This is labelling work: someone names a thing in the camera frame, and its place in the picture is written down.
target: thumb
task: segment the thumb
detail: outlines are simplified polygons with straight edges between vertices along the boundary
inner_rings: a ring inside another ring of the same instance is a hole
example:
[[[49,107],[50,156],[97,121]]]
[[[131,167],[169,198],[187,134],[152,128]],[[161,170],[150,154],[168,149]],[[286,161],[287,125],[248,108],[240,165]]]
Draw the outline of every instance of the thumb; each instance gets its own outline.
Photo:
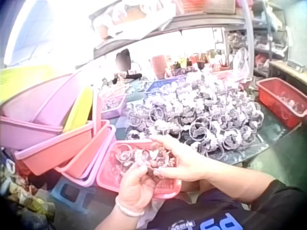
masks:
[[[147,173],[147,166],[132,167],[126,172],[123,182],[125,185],[134,186],[139,184],[140,179]]]
[[[158,168],[153,172],[155,176],[162,176],[171,179],[179,179],[182,174],[179,168]]]

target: sleeve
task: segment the sleeve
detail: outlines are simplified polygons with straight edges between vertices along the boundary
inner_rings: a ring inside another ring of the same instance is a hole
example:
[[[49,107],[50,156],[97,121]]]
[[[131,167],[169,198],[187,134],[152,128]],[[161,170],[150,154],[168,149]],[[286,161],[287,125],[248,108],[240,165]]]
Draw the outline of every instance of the sleeve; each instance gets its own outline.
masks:
[[[251,205],[251,210],[266,214],[277,221],[302,217],[307,208],[307,196],[302,190],[288,187],[278,180],[271,182],[266,191]]]

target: jewelry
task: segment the jewelry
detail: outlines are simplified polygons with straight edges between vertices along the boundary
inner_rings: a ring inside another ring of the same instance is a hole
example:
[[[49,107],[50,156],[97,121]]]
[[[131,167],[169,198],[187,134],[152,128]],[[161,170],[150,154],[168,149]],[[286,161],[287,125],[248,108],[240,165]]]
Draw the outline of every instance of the jewelry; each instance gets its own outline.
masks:
[[[133,212],[133,211],[130,211],[129,209],[123,207],[119,202],[118,196],[115,198],[115,203],[116,203],[117,207],[119,207],[121,212],[128,217],[141,217],[145,214],[145,211],[143,211],[143,212]]]

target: printed logo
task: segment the printed logo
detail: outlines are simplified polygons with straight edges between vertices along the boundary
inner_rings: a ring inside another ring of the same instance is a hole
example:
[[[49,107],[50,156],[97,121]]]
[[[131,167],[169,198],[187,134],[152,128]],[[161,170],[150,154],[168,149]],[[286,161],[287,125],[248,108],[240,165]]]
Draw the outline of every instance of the printed logo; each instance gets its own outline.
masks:
[[[193,230],[194,226],[195,222],[193,220],[181,220],[169,227],[168,230]]]
[[[229,213],[226,218],[220,220],[219,225],[214,224],[214,219],[207,220],[201,224],[201,230],[243,230],[242,226]]]

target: yellow plastic basket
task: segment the yellow plastic basket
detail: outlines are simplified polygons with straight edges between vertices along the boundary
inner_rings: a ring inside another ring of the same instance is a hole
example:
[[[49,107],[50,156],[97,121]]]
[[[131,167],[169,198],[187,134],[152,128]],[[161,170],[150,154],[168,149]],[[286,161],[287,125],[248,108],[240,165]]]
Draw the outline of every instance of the yellow plastic basket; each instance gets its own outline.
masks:
[[[75,103],[73,104],[63,129],[63,133],[84,126],[87,122],[92,104],[93,90],[87,86],[79,93]]]
[[[59,71],[48,65],[2,69],[0,72],[0,103],[23,90],[59,75]]]

